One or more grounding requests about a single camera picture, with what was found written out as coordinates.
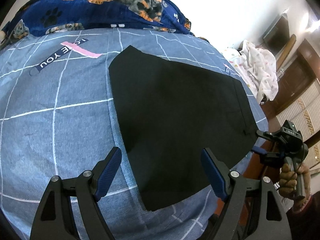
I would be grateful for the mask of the person right hand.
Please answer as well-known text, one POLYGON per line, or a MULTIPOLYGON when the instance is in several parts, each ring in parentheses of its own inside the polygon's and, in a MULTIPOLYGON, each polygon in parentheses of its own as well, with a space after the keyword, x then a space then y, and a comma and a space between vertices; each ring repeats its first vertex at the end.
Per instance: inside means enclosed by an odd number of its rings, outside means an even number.
POLYGON ((285 163, 281 168, 280 180, 279 180, 279 194, 284 197, 294 201, 293 211, 300 212, 304 209, 304 206, 310 199, 310 169, 304 163, 301 163, 300 168, 297 172, 292 172, 289 164, 285 163), (297 176, 302 175, 304 181, 305 198, 301 200, 294 200, 294 189, 297 185, 297 176))

